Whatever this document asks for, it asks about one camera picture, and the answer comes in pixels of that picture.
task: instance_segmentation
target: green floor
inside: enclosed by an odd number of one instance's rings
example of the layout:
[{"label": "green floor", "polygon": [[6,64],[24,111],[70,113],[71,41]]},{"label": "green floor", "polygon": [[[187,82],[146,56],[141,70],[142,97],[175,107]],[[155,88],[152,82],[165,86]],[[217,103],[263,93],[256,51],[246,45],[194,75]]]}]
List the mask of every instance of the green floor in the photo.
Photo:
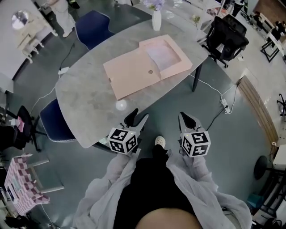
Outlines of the green floor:
[{"label": "green floor", "polygon": [[[72,11],[75,19],[96,9],[110,17],[110,30],[115,33],[150,19],[149,15],[135,8],[130,10],[129,7],[114,6],[112,0],[78,0],[78,3],[80,10]],[[58,25],[55,24],[55,28],[59,34],[62,34]],[[60,36],[49,36],[46,39],[45,49],[41,49],[40,54],[33,58],[33,64],[26,63],[15,79],[15,93],[8,97],[12,112],[17,113],[21,105],[30,111],[39,97],[50,92],[58,79],[57,71],[60,63],[75,40],[75,32],[66,39]],[[63,67],[71,66],[86,52],[85,46],[76,41]],[[220,92],[225,92],[233,85],[229,77],[212,59],[204,62],[200,79]],[[199,82],[195,93],[192,93],[192,82],[193,78],[187,77],[142,113],[148,112],[150,117],[140,136],[143,139],[141,157],[150,156],[150,149],[157,135],[165,137],[166,148],[178,150],[179,112],[184,111],[196,116],[204,127],[208,127],[221,110],[217,92]],[[232,89],[226,94],[229,104],[233,102],[234,91],[235,89]],[[54,98],[55,92],[40,100],[32,115],[37,116],[40,110]],[[211,147],[206,156],[206,163],[213,172],[213,178],[219,190],[242,200],[246,200],[249,194],[259,191],[263,180],[259,182],[254,180],[253,168],[257,158],[260,155],[267,156],[269,149],[264,133],[239,90],[236,92],[236,103],[232,114],[221,114],[209,129],[209,134]],[[100,178],[105,174],[109,161],[115,155],[94,147],[84,149],[77,142],[54,143],[41,136],[38,137],[38,142],[42,148],[41,153],[37,153],[31,144],[27,144],[25,152],[33,153],[30,162],[50,159],[50,163],[37,168],[43,186],[52,187],[60,184],[65,186],[64,190],[48,194],[50,204],[44,205],[44,208],[53,222],[63,229],[70,228],[77,204],[84,196],[88,184],[94,178]],[[11,158],[20,155],[22,151],[9,148],[4,153]],[[41,206],[35,207],[32,215],[41,222],[43,228],[46,227],[49,221]]]}]

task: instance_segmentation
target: round mirror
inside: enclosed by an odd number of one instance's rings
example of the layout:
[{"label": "round mirror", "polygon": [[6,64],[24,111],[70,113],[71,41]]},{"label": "round mirror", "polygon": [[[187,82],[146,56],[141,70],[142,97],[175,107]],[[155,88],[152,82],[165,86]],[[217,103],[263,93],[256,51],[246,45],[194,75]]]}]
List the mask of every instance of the round mirror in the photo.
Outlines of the round mirror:
[{"label": "round mirror", "polygon": [[12,27],[15,30],[22,29],[26,25],[28,18],[29,15],[26,11],[19,10],[12,16]]}]

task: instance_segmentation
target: shoe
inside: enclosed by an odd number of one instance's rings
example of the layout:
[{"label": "shoe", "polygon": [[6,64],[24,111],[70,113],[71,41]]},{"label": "shoe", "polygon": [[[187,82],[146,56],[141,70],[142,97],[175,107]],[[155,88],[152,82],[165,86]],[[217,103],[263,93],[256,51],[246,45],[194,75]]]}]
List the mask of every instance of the shoe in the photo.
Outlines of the shoe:
[{"label": "shoe", "polygon": [[71,34],[72,30],[69,33],[64,33],[63,38],[66,38],[69,34]]},{"label": "shoe", "polygon": [[162,136],[158,136],[155,139],[155,145],[161,145],[163,148],[165,148],[166,140]]}]

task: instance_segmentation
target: blue chair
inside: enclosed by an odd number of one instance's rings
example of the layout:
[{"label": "blue chair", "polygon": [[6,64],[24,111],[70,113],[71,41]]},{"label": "blue chair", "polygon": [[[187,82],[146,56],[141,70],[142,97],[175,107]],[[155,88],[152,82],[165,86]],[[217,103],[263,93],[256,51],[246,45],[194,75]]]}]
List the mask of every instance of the blue chair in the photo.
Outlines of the blue chair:
[{"label": "blue chair", "polygon": [[101,42],[110,38],[114,33],[108,29],[110,18],[95,10],[82,16],[76,21],[76,34],[78,39],[92,50]]},{"label": "blue chair", "polygon": [[40,113],[43,127],[53,142],[75,141],[76,138],[63,118],[58,100],[51,101]]}]

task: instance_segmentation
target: white floor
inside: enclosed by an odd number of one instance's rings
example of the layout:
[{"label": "white floor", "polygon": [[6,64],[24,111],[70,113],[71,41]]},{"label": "white floor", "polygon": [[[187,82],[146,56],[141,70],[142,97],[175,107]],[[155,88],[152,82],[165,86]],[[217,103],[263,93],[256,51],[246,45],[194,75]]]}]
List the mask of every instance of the white floor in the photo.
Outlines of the white floor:
[{"label": "white floor", "polygon": [[243,75],[248,77],[259,93],[261,102],[266,106],[276,131],[280,135],[282,119],[277,100],[280,93],[286,97],[286,63],[284,63],[281,53],[278,53],[269,63],[265,55],[260,52],[261,46],[265,44],[263,35],[247,24],[240,14],[236,18],[247,28],[246,38],[249,40],[249,44],[241,52],[244,60],[239,61],[238,58],[235,58],[229,62],[229,67],[226,69],[223,64],[218,64],[233,82],[237,82]]}]

